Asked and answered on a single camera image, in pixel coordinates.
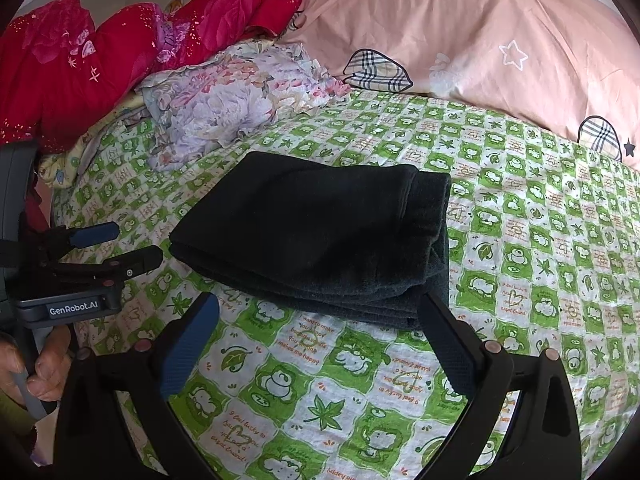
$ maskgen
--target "folded bedding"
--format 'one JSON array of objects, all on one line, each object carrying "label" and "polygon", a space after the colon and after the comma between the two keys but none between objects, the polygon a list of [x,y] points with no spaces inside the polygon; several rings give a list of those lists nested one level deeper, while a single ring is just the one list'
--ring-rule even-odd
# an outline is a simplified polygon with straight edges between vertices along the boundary
[{"label": "folded bedding", "polygon": [[611,0],[303,0],[279,41],[352,86],[500,110],[640,168],[640,46]]},{"label": "folded bedding", "polygon": [[150,117],[142,96],[127,93],[114,109],[91,126],[76,144],[64,153],[43,155],[38,163],[38,177],[47,186],[70,187],[76,177],[82,176],[94,158],[103,135],[118,128],[139,123]]},{"label": "folded bedding", "polygon": [[171,171],[266,124],[347,99],[299,44],[241,42],[201,65],[146,78],[137,88],[159,125],[149,164]]},{"label": "folded bedding", "polygon": [[180,221],[170,251],[276,304],[415,329],[425,293],[449,302],[449,187],[447,173],[406,164],[253,152]]}]

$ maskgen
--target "screw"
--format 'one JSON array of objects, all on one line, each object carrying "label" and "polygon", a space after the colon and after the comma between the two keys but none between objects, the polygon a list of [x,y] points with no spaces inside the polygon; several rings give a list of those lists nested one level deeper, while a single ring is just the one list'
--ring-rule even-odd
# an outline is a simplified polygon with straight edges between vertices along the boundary
[{"label": "screw", "polygon": [[502,350],[502,345],[497,341],[489,340],[486,343],[484,343],[484,348],[488,352],[491,352],[492,354],[499,354],[500,351]]},{"label": "screw", "polygon": [[94,353],[93,350],[85,346],[78,350],[78,353],[76,354],[76,358],[80,359],[81,361],[84,361],[85,359],[88,359],[89,357],[91,357],[91,354],[93,353]]},{"label": "screw", "polygon": [[133,345],[133,349],[136,352],[146,352],[151,350],[151,339],[141,339]]},{"label": "screw", "polygon": [[555,348],[547,348],[545,350],[545,356],[550,361],[558,361],[558,359],[560,358],[560,354]]}]

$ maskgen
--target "folded black cloth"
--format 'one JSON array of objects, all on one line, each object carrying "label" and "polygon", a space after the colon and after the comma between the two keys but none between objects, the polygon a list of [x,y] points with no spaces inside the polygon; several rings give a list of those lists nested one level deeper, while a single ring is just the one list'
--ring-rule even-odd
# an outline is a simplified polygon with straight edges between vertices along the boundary
[{"label": "folded black cloth", "polygon": [[170,235],[203,276],[281,306],[416,328],[449,303],[447,173],[251,152]]}]

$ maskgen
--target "human hand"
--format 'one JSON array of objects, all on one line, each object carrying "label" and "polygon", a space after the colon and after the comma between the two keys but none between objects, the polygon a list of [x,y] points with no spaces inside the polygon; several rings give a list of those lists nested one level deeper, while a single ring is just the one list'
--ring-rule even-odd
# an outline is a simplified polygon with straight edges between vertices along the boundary
[{"label": "human hand", "polygon": [[[60,400],[71,366],[71,358],[66,353],[70,342],[71,332],[66,325],[54,327],[36,360],[36,374],[27,379],[31,395],[40,400]],[[18,349],[0,339],[0,390],[21,405],[24,405],[24,399],[11,374],[23,370],[24,361]]]}]

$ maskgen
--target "green and white bed sheet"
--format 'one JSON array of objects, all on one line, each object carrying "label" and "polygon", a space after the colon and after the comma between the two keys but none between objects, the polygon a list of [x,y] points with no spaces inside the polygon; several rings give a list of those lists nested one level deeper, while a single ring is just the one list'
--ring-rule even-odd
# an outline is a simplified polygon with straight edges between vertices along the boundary
[{"label": "green and white bed sheet", "polygon": [[[72,260],[147,244],[166,259],[127,282],[119,316],[80,324],[81,340],[100,353],[125,350],[212,291],[220,324],[171,404],[222,478],[413,478],[465,403],[420,333],[295,312],[204,280],[170,257],[168,235],[249,150],[449,171],[450,307],[511,351],[561,353],[588,474],[639,403],[638,175],[503,114],[419,96],[352,95],[348,105],[283,121],[171,174],[146,164],[148,120],[105,137],[76,187],[56,195],[54,211],[58,224],[116,221],[122,234]],[[136,445],[156,464],[123,402]],[[496,453],[514,402],[505,403],[478,467]]]}]

